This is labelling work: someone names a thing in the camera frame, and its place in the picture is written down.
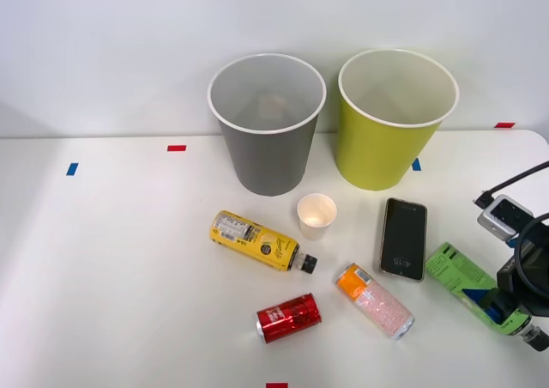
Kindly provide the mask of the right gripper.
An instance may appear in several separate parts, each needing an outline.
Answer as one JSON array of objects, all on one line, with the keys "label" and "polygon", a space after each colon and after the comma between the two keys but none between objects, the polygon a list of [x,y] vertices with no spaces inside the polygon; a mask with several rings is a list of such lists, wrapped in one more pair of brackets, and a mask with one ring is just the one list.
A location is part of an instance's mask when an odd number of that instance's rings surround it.
[{"label": "right gripper", "polygon": [[517,307],[535,317],[548,317],[548,247],[536,246],[525,239],[521,243],[522,272],[516,267],[514,254],[497,273],[496,288],[464,288],[463,293],[476,305],[484,305],[486,314],[496,324],[502,324]]}]

